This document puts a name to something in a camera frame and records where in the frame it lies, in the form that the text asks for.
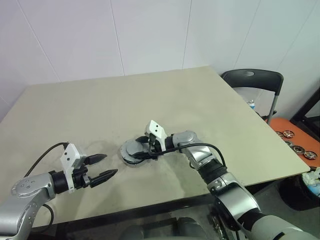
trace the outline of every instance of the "chair backrest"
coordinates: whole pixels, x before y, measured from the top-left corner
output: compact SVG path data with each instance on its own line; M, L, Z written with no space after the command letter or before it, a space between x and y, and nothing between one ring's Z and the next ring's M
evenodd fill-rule
M235 69L224 72L221 77L232 88L247 87L264 89L280 94L284 77L276 71L261 69Z

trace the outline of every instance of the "beige tabletop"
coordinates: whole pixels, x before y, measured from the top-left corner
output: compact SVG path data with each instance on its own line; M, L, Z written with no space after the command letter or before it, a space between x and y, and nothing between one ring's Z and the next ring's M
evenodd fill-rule
M95 188L57 195L48 203L54 223L208 193L183 154L169 153L136 168L123 163L120 146L142 136L150 120L168 135L191 130L216 145L244 185L309 169L214 70L199 67L28 87L0 124L0 202L48 147L66 141L88 155L108 155L88 167L90 176L119 171ZM62 170L62 152L53 150L31 175ZM34 226L49 219L41 209Z

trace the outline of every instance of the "black cable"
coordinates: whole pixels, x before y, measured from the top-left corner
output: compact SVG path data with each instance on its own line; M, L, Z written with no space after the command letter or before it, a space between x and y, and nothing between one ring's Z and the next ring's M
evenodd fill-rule
M239 232L235 231L236 240L240 240Z
M43 207L47 208L49 211L50 211L50 214L51 214L51 218L50 218L50 222L49 224L45 227L45 229L42 229L40 231L32 231L32 233L37 233L37 234L42 234L44 233L45 231L47 231L51 226L52 226L52 223L54 222L54 211L52 210L52 208L47 205L47 204L43 204L42 205Z
M213 148L214 150L216 150L217 153L219 154L220 158L221 158L222 165L223 165L224 167L227 167L227 166L226 166L225 159L224 159L224 156L222 155L222 153L220 152L220 150L219 150L215 145L212 145L212 144L209 144L209 143L204 143L204 142L191 143L191 144L187 144L187 145L177 146L177 147L170 148L170 149L168 149L168 150L160 151L160 152L152 152L152 151L151 151L151 145L149 145L149 151L148 151L148 153L149 153L151 156L156 157L156 156L160 156L160 155L163 155L163 154L167 154L167 153L174 152L174 151L176 151L176 150L185 149L185 148L190 148L190 147L196 147L196 146L207 146L207 147L210 147L210 148Z
M32 172L32 170L36 167L36 165L41 161L41 159L43 159L45 157L45 155L47 155L52 149L60 146L60 145L63 145L64 148L67 147L69 143L68 142L59 142L53 146L51 146L47 151L45 151L36 161L35 163L32 165L32 167L29 169L29 171L24 175L24 178L25 177L28 177L30 175L30 173Z
M195 169L195 168L191 165L191 162L189 162L189 167L192 168L192 169Z
M36 161L35 163L31 166L31 168L29 169L29 171L24 175L24 178L25 177L28 177L30 175L30 173L32 172L33 169L35 169L35 167L37 166L37 164L45 157L45 155L47 155L52 149L60 146L60 145L63 145L63 148L66 149L67 145L69 143L68 142L59 142L53 146L51 146L47 151L45 151ZM43 204L42 206L44 206L45 208L47 208L49 211L50 211L50 222L49 224L45 227L45 229L41 230L41 231L32 231L33 233L37 233L37 234L40 234L40 233L44 233L45 231L47 231L51 226L52 226L52 223L54 222L54 217L55 217L55 214L54 214L54 211L52 210L52 208L47 205L47 204Z

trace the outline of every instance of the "trash bin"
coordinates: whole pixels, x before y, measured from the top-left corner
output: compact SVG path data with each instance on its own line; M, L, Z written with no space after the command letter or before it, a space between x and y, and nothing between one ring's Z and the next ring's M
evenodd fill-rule
M303 211L320 207L320 197L305 185L302 175L288 177L279 185L282 200L292 209Z

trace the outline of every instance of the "orange tray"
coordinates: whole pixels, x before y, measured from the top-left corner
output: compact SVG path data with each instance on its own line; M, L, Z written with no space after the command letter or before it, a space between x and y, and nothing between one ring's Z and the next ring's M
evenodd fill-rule
M308 166L320 167L320 142L315 140L313 137L302 131L296 125L292 124L289 120L281 117L275 117L271 119L270 127L276 132L284 132L289 130L294 132L293 138L284 137L284 141L290 141L293 145L298 145L304 148L305 151L312 151L317 154L315 160L309 160L305 156L298 155Z

